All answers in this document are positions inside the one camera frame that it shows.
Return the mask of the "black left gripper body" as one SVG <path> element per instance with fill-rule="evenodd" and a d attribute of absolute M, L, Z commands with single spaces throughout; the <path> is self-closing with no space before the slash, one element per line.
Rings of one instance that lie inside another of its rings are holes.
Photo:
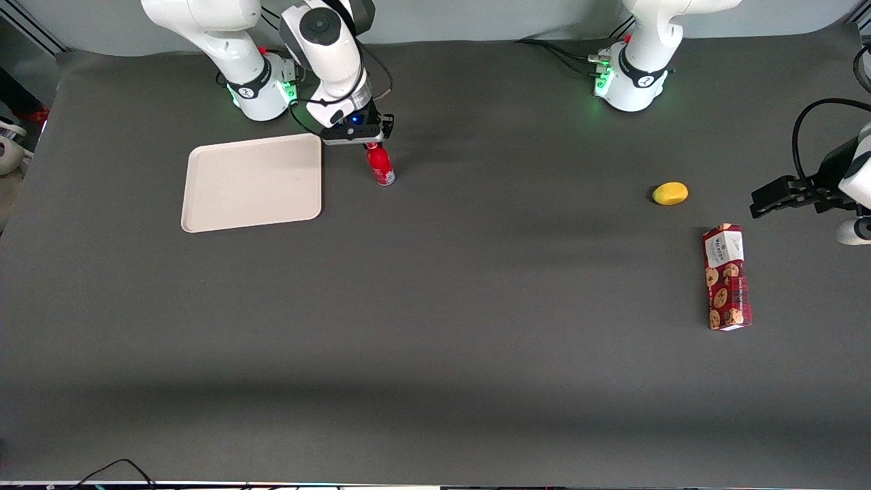
<path fill-rule="evenodd" d="M 800 208 L 812 205 L 817 213 L 824 213 L 831 209 L 859 213 L 861 205 L 839 187 L 840 181 L 846 176 L 847 170 L 853 163 L 857 146 L 856 137 L 837 146 L 825 155 L 819 164 L 819 169 L 811 176 L 804 171 L 798 157 L 798 149 L 794 148 L 793 164 L 798 176 L 789 185 L 788 207 Z"/>

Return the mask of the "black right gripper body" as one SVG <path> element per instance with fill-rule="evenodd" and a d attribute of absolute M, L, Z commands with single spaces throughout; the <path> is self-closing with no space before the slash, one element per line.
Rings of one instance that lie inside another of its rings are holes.
<path fill-rule="evenodd" d="M 338 134 L 349 142 L 383 142 L 395 126 L 394 114 L 383 114 L 374 102 L 352 112 L 338 125 Z"/>

